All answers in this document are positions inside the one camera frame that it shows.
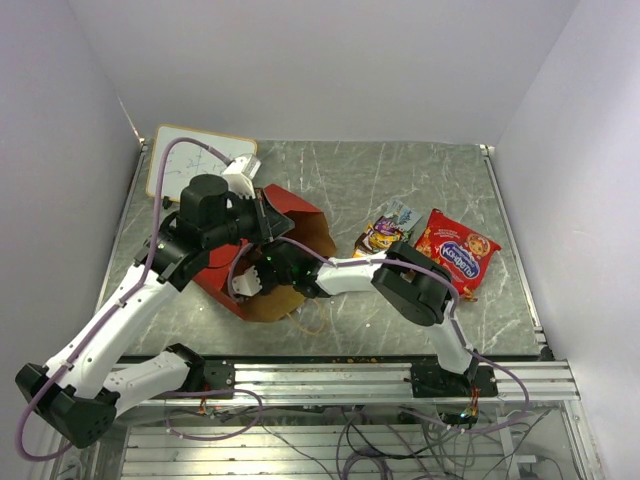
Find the red paper bag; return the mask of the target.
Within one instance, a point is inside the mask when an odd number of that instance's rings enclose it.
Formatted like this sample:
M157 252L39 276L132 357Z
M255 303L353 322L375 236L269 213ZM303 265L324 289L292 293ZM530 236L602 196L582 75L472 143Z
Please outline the red paper bag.
M337 247L332 239L324 212L276 185L270 184L265 193L271 204L295 222L295 228L285 236L296 240L324 257L333 257ZM210 254L209 265L195 276L194 282L231 313L248 322L272 323L283 319L305 302L305 297L291 286L277 286L267 295L235 301L231 298L227 279L230 273L240 275L258 258L260 248L246 251L236 260L240 248L227 245Z

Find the yellow candy packet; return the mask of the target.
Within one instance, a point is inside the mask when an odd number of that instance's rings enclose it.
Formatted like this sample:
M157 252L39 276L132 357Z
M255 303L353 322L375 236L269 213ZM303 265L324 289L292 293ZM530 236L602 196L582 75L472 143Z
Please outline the yellow candy packet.
M356 247L352 253L352 257L353 258L364 258L364 257L368 257L372 255L372 252L367 250L367 249L363 249L360 247Z
M374 230L373 224L369 224L366 232L369 235L368 243L373 251L381 251L388 249L396 241L404 241L403 235L386 236Z

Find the red snack packet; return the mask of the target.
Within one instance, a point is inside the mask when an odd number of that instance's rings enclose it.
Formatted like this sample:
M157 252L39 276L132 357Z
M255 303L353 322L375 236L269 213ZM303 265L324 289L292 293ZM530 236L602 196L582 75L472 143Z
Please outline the red snack packet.
M475 302L492 256L501 246L488 237L433 209L415 249L451 273L460 296Z

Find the brown candy packet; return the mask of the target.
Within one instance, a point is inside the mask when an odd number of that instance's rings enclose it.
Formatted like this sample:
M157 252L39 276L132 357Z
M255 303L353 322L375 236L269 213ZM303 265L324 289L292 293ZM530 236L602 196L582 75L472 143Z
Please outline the brown candy packet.
M371 251L372 254L373 254L374 251L372 250L372 248L370 247L370 245L368 243L368 238L369 238L369 235L367 233L361 234L358 237L358 239L355 241L355 243L354 243L354 249L356 247L360 247L360 248L367 249L367 250Z

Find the purple candy packet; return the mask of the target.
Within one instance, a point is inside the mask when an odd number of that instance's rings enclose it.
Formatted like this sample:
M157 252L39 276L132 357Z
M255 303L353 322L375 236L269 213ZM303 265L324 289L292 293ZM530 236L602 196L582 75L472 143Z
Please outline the purple candy packet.
M373 224L373 228L375 231L386 236L403 235L406 232L404 225L401 224L396 217L381 216Z

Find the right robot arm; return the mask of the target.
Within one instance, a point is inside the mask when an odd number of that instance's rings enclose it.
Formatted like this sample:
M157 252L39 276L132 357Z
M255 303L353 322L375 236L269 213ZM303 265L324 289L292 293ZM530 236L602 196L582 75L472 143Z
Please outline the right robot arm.
M478 360L457 318L460 294L449 271L404 242L377 254L325 258L280 240L266 246L253 265L258 293L291 286L306 298L376 292L409 322L424 328L436 353L442 387L465 394L476 383Z

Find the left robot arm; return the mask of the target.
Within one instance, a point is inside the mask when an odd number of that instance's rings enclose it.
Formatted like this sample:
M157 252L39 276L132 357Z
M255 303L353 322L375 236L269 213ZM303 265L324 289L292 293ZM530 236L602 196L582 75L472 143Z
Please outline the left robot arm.
M212 251L247 241L273 242L295 223L261 188L241 194L212 174L194 177L178 210L161 214L155 195L152 235L120 286L84 329L45 364L28 363L16 384L36 413L79 449L95 443L125 411L158 395L192 397L205 384L205 361L174 344L134 367L114 372L132 337L205 270Z

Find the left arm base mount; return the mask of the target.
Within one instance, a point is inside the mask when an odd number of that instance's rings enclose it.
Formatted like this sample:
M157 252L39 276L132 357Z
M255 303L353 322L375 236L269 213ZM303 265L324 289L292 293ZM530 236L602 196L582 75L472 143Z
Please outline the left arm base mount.
M226 360L206 360L203 370L203 391L218 391L217 399L232 399L235 387L235 368Z

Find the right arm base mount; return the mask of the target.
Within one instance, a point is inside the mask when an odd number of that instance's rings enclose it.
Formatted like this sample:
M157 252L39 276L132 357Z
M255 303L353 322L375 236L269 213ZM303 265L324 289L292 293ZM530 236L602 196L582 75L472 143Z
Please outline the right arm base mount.
M438 365L416 364L410 368L409 383L415 398L480 398L498 396L497 381L491 367L480 366L473 379L449 373Z

